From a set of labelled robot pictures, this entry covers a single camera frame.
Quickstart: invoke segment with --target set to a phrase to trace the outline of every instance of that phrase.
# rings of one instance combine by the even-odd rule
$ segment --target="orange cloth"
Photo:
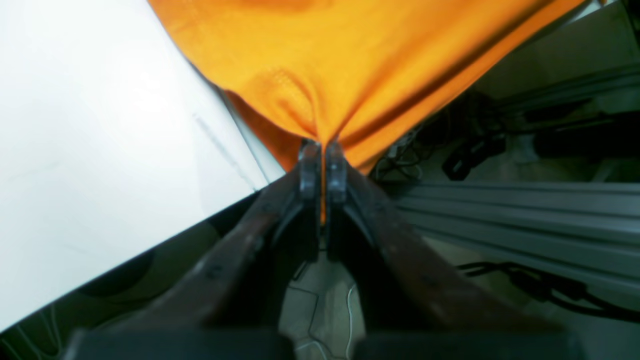
[[[583,0],[150,0],[286,170],[339,136],[368,172],[398,138]]]

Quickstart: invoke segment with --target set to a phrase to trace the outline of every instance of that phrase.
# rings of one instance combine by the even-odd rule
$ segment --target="white surface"
[[[189,71],[144,0],[0,0],[0,331],[267,183]]]

